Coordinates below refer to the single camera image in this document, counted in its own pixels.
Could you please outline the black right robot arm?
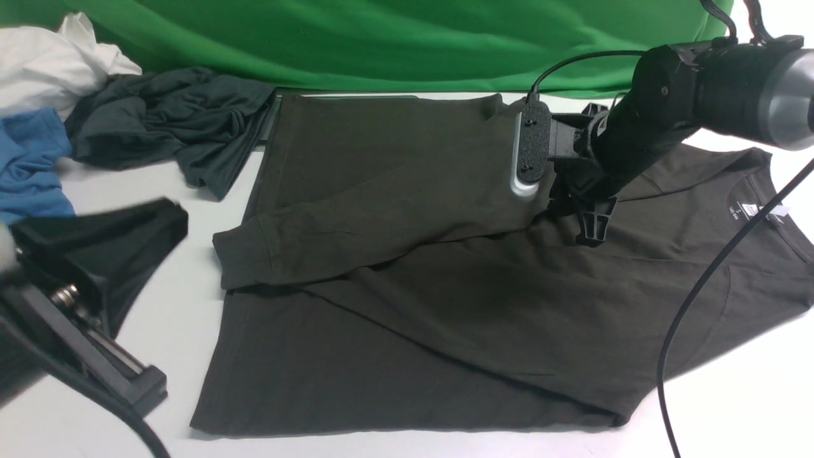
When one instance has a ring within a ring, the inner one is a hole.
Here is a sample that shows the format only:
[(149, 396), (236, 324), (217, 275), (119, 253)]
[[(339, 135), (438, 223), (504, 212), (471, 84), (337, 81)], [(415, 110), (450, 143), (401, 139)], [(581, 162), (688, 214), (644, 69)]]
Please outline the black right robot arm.
[(727, 38), (644, 52), (618, 104), (553, 156), (549, 210), (576, 215), (581, 246), (607, 236), (620, 191), (701, 128), (800, 151), (812, 145), (812, 50), (801, 36)]

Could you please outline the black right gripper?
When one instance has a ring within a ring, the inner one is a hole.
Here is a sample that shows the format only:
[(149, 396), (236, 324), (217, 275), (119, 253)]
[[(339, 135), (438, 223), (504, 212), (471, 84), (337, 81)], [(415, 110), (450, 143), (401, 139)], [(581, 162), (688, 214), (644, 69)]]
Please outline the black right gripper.
[(557, 172), (550, 206), (571, 209), (576, 197), (576, 244), (607, 240), (616, 195), (684, 139), (700, 129), (694, 117), (700, 54), (696, 45), (664, 45), (638, 61), (627, 95), (590, 127), (584, 146), (591, 165)]

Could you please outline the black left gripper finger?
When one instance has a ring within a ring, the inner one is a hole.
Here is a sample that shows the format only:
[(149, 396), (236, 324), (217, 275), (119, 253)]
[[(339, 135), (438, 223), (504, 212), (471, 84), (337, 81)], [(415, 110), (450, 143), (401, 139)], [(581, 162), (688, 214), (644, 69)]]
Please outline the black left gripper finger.
[(166, 198), (73, 217), (11, 226), (22, 266), (46, 294), (73, 286), (78, 303), (117, 337), (155, 270), (187, 235), (188, 214)]
[(168, 397), (165, 374), (107, 336), (101, 317), (85, 306), (75, 285), (41, 292), (30, 283), (5, 284), (2, 313), (12, 341), (46, 371), (71, 370), (81, 382), (117, 398), (140, 417)]

